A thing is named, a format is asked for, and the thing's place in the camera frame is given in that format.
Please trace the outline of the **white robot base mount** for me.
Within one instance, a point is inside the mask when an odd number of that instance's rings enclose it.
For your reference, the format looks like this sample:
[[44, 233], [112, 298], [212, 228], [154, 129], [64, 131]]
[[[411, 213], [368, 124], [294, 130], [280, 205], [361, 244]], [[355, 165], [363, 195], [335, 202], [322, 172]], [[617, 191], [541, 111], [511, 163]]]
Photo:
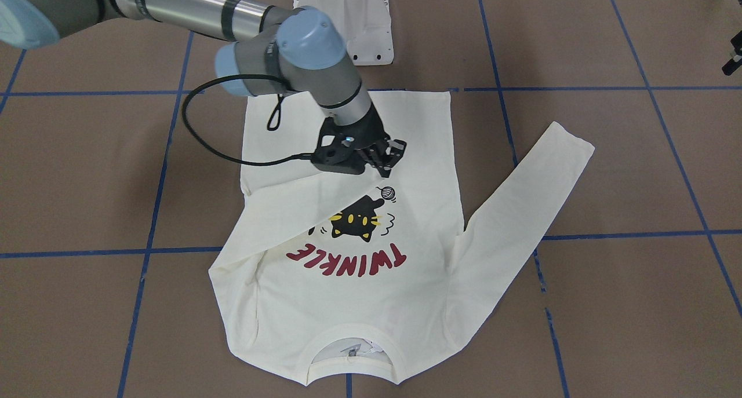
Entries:
[[355, 65], [389, 65], [395, 53], [389, 0], [293, 0], [331, 18]]

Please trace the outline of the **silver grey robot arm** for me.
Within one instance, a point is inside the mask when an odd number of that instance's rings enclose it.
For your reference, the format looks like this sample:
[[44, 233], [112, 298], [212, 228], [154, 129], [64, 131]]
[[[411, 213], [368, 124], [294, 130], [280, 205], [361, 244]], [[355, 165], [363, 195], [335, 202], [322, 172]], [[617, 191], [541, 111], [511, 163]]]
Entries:
[[207, 144], [187, 108], [196, 93], [219, 84], [236, 96], [276, 95], [270, 131], [280, 126], [290, 95], [308, 92], [323, 111], [313, 152], [258, 167], [307, 160], [327, 173], [362, 174], [371, 166], [388, 178], [405, 154], [406, 143], [385, 132], [341, 34], [318, 8], [288, 10], [254, 0], [2, 0], [2, 42], [39, 49], [114, 18], [157, 21], [226, 41], [215, 60], [217, 78], [196, 87], [182, 105], [185, 128], [218, 157], [247, 164]]

